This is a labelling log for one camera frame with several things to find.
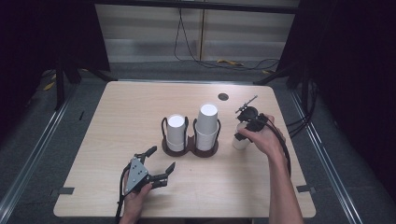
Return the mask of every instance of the metal rail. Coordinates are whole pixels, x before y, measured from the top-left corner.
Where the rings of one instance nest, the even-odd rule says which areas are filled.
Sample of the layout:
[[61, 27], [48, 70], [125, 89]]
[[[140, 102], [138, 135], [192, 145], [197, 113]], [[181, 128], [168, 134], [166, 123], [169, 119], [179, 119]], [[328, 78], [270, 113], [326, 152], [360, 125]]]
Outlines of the metal rail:
[[[304, 111], [301, 107], [301, 99], [296, 91], [291, 93], [293, 101], [297, 107], [298, 113], [301, 118], [304, 118]], [[327, 154], [326, 148], [323, 146], [322, 141], [319, 138], [318, 132], [315, 129], [315, 126], [312, 122], [309, 122], [306, 125], [306, 131], [308, 132], [309, 137], [311, 138], [312, 143], [314, 144], [315, 150], [318, 153], [318, 157], [320, 162], [323, 165], [323, 168], [329, 177], [330, 183], [332, 184], [332, 188], [334, 189], [335, 194], [337, 195], [338, 200], [340, 201], [341, 206], [346, 213], [346, 217], [351, 224], [362, 224], [361, 216], [358, 213], [358, 210], [355, 207], [349, 193], [347, 192], [346, 187], [344, 186], [343, 181], [335, 170], [334, 165], [332, 164], [332, 160]]]
[[273, 7], [247, 4], [228, 4], [199, 1], [172, 0], [53, 0], [58, 3], [89, 3], [99, 5], [137, 6], [137, 7], [179, 7], [195, 9], [213, 9], [226, 11], [267, 12], [281, 14], [314, 14], [315, 10], [298, 7]]
[[51, 137], [53, 136], [56, 128], [61, 122], [61, 119], [64, 116], [64, 112], [66, 111], [66, 108], [68, 107], [71, 99], [76, 92], [77, 86], [78, 85], [75, 84], [71, 87], [69, 96], [66, 98], [61, 107], [53, 113], [51, 119], [49, 120], [49, 124], [47, 125], [44, 132], [41, 134], [40, 139], [35, 145], [35, 148], [33, 149], [26, 163], [23, 165], [20, 173], [15, 178], [12, 185], [9, 187], [6, 195], [0, 202], [0, 224], [6, 224], [9, 217], [11, 216], [12, 211], [14, 210], [18, 200], [20, 199], [24, 189], [26, 188], [30, 178], [32, 177], [32, 174], [35, 171], [38, 162], [44, 154]]

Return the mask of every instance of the black circle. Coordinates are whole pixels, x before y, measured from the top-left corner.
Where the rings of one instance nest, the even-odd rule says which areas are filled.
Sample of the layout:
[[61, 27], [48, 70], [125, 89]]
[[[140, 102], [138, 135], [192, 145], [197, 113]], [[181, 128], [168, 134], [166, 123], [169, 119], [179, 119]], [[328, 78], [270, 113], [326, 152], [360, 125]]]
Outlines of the black circle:
[[220, 93], [218, 97], [221, 101], [227, 101], [229, 99], [226, 93]]

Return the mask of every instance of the wall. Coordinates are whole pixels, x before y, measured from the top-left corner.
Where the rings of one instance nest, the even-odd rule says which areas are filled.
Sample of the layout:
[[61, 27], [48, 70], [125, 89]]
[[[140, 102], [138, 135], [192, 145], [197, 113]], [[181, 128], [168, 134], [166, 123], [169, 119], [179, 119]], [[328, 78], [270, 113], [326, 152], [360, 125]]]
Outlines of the wall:
[[[297, 7], [298, 0], [214, 1], [230, 4]], [[179, 24], [176, 8], [96, 6], [111, 63], [174, 61]], [[261, 60], [280, 58], [293, 15], [182, 9], [191, 52], [195, 58]], [[180, 27], [177, 56], [190, 59]]]

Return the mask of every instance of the white cup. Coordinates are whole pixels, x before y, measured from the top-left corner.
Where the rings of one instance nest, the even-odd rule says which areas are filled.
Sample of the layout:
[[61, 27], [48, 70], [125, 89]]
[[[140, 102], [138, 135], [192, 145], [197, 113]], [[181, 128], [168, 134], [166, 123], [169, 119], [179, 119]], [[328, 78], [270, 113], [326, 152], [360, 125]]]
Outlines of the white cup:
[[[238, 133], [238, 129], [246, 128], [246, 126], [247, 126], [246, 122], [239, 123], [238, 125], [236, 125], [235, 133]], [[250, 144], [250, 140], [248, 140], [248, 138], [239, 141], [238, 139], [235, 138], [235, 136], [233, 137], [233, 147], [236, 149], [243, 150], [249, 144]]]
[[184, 149], [184, 143], [175, 145], [166, 140], [166, 145], [168, 145], [169, 149], [172, 151], [182, 151]]
[[216, 133], [218, 131], [218, 108], [212, 104], [202, 105], [195, 128], [203, 135]]
[[184, 131], [186, 129], [185, 118], [179, 114], [171, 115], [167, 119], [166, 141], [172, 145], [178, 146], [184, 144]]
[[212, 134], [203, 134], [196, 131], [196, 143], [195, 146], [202, 150], [202, 151], [208, 151], [210, 150], [216, 143], [216, 137], [218, 135], [218, 131], [215, 131]]

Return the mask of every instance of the cable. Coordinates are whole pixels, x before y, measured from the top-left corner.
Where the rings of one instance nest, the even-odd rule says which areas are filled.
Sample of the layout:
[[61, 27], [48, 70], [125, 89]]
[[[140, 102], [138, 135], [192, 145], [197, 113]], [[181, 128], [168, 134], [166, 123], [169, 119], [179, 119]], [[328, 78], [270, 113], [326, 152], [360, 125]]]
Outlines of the cable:
[[[179, 14], [179, 21], [178, 21], [178, 26], [177, 26], [177, 36], [176, 36], [176, 40], [175, 40], [175, 46], [174, 46], [174, 55], [175, 57], [182, 62], [196, 62], [199, 65], [205, 67], [205, 68], [224, 68], [224, 69], [230, 69], [230, 70], [234, 70], [234, 71], [250, 71], [250, 70], [264, 70], [264, 69], [269, 69], [271, 67], [274, 67], [275, 65], [277, 65], [279, 63], [279, 59], [264, 59], [261, 60], [258, 64], [256, 64], [256, 66], [254, 67], [230, 67], [230, 66], [221, 66], [221, 65], [217, 65], [217, 64], [213, 64], [213, 63], [206, 63], [206, 62], [202, 62], [202, 61], [198, 61], [194, 58], [191, 49], [190, 49], [190, 44], [189, 44], [189, 40], [187, 38], [187, 34], [186, 34], [186, 29], [184, 28], [184, 22], [181, 16], [181, 8], [178, 9], [178, 14]], [[179, 31], [180, 31], [180, 25], [183, 29], [183, 34], [184, 34], [184, 38], [187, 44], [187, 48], [189, 50], [190, 56], [192, 57], [192, 60], [182, 60], [180, 58], [177, 57], [176, 54], [176, 50], [177, 50], [177, 41], [178, 41], [178, 35], [179, 35]], [[275, 61], [274, 63], [272, 63], [269, 66], [266, 67], [259, 67], [260, 64], [262, 64], [263, 62], [268, 62], [268, 61]]]
[[314, 82], [312, 80], [311, 80], [311, 97], [312, 97], [312, 105], [308, 113], [302, 119], [299, 119], [287, 125], [287, 126], [292, 126], [303, 121], [303, 123], [301, 123], [297, 128], [289, 131], [290, 138], [293, 138], [295, 135], [297, 135], [309, 123], [309, 121], [312, 119], [312, 116], [314, 114], [316, 100], [318, 97], [318, 87], [314, 85]]
[[267, 126], [275, 134], [277, 140], [279, 141], [280, 145], [282, 146], [283, 153], [285, 154], [285, 158], [287, 161], [289, 176], [291, 176], [291, 162], [290, 162], [290, 154], [289, 154], [288, 147], [286, 146], [286, 143], [282, 138], [282, 134], [277, 130], [275, 124], [271, 120], [269, 120], [266, 116], [264, 116], [264, 117], [266, 120], [260, 120], [260, 119], [256, 119], [256, 118], [249, 118], [249, 119], [250, 119], [250, 121], [254, 120], [255, 122], [259, 122], [259, 123], [263, 124], [264, 126]]
[[128, 170], [130, 170], [130, 169], [131, 169], [131, 163], [129, 162], [128, 165], [123, 169], [122, 174], [121, 174], [121, 178], [120, 178], [120, 197], [119, 197], [119, 201], [118, 201], [119, 206], [117, 207], [117, 213], [116, 213], [116, 224], [120, 223], [121, 208], [123, 206], [124, 198], [128, 195], [128, 193], [125, 194], [125, 195], [122, 194], [122, 182], [123, 182], [125, 173]]

